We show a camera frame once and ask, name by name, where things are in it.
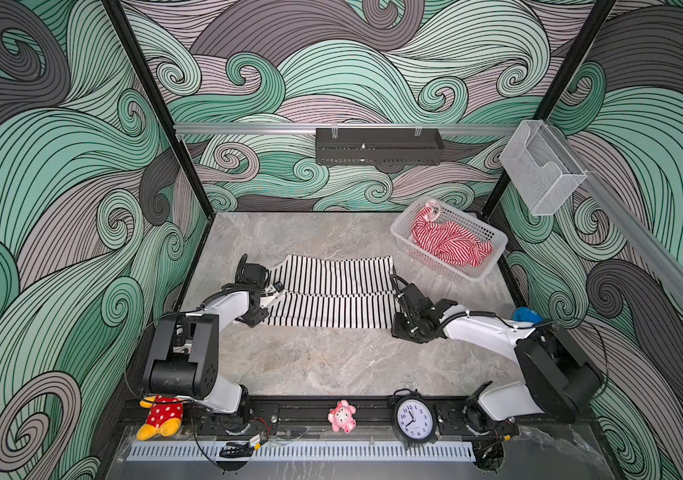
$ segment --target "clock hands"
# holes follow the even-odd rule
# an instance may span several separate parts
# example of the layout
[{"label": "clock hands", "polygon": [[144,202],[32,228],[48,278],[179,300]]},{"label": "clock hands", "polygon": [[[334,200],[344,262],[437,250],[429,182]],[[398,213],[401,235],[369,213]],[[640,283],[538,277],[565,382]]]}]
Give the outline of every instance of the clock hands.
[{"label": "clock hands", "polygon": [[408,412],[408,413],[410,413],[410,414],[411,414],[411,421],[410,421],[410,422],[408,422],[408,425],[410,425],[411,423],[415,422],[415,421],[416,421],[416,419],[415,419],[415,418],[413,417],[413,412]]}]

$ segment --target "black and white striped garment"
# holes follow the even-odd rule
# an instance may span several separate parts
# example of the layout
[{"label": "black and white striped garment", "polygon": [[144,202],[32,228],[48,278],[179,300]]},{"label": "black and white striped garment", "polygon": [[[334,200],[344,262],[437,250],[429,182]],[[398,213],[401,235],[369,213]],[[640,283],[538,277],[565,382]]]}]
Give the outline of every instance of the black and white striped garment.
[{"label": "black and white striped garment", "polygon": [[285,292],[269,306],[268,325],[391,328],[398,310],[391,256],[320,260],[289,255],[270,270]]}]

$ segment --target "marble table surface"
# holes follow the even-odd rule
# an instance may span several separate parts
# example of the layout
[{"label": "marble table surface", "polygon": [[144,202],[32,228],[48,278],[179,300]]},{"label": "marble table surface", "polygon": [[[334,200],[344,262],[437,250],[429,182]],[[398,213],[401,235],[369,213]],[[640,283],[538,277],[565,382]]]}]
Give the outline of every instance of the marble table surface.
[{"label": "marble table surface", "polygon": [[[218,214],[182,305],[196,307],[234,279],[240,255],[272,267],[286,255],[328,260],[392,255],[397,273],[432,301],[449,298],[509,318],[512,298],[498,267],[479,283],[456,284],[400,252],[389,227],[397,214]],[[482,382],[522,379],[506,357],[459,340],[419,345],[389,330],[331,329],[234,322],[219,341],[222,375],[253,395],[467,395]]]}]

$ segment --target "white plastic basket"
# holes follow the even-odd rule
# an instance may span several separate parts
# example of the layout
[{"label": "white plastic basket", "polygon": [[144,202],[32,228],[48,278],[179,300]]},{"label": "white plastic basket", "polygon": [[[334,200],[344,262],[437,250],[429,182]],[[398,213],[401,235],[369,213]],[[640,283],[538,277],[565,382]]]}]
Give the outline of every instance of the white plastic basket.
[{"label": "white plastic basket", "polygon": [[427,205],[427,200],[433,199],[431,197],[419,197],[415,199],[413,204],[394,220],[394,223],[390,227],[390,232],[397,241],[397,247],[453,282],[480,282],[490,273],[490,270],[499,260],[504,248],[507,246],[507,236],[489,224],[481,222],[471,214],[467,214],[438,201],[442,210],[440,216],[435,220],[436,224],[444,224],[450,221],[456,222],[469,230],[472,234],[476,235],[481,241],[490,242],[491,245],[493,245],[493,250],[490,255],[485,257],[479,266],[455,266],[446,264],[436,256],[429,254],[426,250],[413,243],[413,235],[411,234],[413,222],[416,221],[416,216],[421,209]]},{"label": "white plastic basket", "polygon": [[543,120],[520,122],[500,160],[531,215],[554,215],[586,179],[567,139]]}]

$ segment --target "yellow plush toy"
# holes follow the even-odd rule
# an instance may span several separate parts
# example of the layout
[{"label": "yellow plush toy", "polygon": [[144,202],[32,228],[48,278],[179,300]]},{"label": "yellow plush toy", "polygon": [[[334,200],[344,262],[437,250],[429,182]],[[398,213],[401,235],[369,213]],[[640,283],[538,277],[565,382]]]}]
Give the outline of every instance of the yellow plush toy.
[{"label": "yellow plush toy", "polygon": [[158,433],[169,437],[182,427],[182,400],[155,395],[144,398],[139,405],[149,408],[149,415],[146,423],[136,433],[137,440],[149,440]]}]

